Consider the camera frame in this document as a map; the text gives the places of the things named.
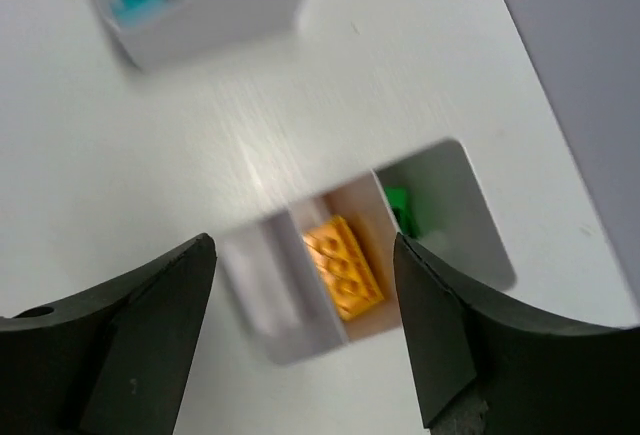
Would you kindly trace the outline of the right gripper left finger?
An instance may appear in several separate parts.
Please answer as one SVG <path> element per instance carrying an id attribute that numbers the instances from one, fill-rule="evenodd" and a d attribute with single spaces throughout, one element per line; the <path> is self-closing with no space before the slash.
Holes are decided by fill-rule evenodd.
<path id="1" fill-rule="evenodd" d="M 2 433 L 173 433 L 215 267 L 215 242 L 200 234 L 128 273 L 2 318 Z"/>

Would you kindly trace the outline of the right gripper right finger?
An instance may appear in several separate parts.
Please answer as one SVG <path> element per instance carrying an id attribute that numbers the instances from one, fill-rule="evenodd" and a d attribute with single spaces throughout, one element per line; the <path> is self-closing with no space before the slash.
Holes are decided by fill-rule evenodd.
<path id="1" fill-rule="evenodd" d="M 433 434 L 635 434 L 639 331 L 566 318 L 398 235 L 393 268 L 423 426 Z"/>

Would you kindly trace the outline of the yellow orange teal lego stack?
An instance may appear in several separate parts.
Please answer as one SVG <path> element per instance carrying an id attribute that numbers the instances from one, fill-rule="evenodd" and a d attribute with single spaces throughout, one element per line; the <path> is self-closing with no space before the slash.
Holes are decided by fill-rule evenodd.
<path id="1" fill-rule="evenodd" d="M 335 215 L 303 234 L 303 242 L 337 314 L 350 321 L 384 300 L 384 295 L 347 221 Z"/>

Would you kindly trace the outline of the dark green lego brick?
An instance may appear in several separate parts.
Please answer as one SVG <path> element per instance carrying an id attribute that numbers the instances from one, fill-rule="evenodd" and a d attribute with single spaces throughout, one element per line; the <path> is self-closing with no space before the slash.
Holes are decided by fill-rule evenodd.
<path id="1" fill-rule="evenodd" d="M 417 239 L 419 229 L 412 210 L 409 191 L 404 187 L 384 186 L 385 197 L 401 233 Z"/>

